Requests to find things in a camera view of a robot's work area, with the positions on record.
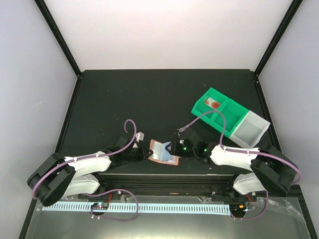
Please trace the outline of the brown leather card holder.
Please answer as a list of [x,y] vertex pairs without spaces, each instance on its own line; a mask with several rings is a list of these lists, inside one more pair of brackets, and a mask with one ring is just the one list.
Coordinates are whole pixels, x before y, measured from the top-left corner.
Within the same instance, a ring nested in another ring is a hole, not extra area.
[[151,139],[150,150],[152,150],[154,153],[153,155],[149,156],[148,159],[156,163],[178,166],[179,157],[176,155],[170,156],[166,152],[163,144],[164,143]]

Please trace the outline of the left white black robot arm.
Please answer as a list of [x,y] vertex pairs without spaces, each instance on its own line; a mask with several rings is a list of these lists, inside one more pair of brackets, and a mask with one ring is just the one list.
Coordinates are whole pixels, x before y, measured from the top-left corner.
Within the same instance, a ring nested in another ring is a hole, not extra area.
[[51,206],[63,197],[91,194],[103,198],[107,186],[99,179],[99,173],[148,159],[153,151],[143,143],[143,133],[134,140],[124,135],[104,151],[77,157],[50,155],[27,180],[34,198],[42,205]]

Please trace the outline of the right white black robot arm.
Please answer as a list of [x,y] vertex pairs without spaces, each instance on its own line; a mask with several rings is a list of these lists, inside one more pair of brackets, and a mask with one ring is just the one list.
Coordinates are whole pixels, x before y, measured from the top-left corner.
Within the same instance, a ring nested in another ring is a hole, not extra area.
[[199,142],[197,146],[182,139],[163,145],[164,158],[183,157],[197,159],[203,164],[232,166],[250,171],[239,174],[227,187],[227,196],[237,201],[244,195],[256,191],[268,191],[285,197],[294,179],[300,175],[298,167],[272,145],[244,149]]

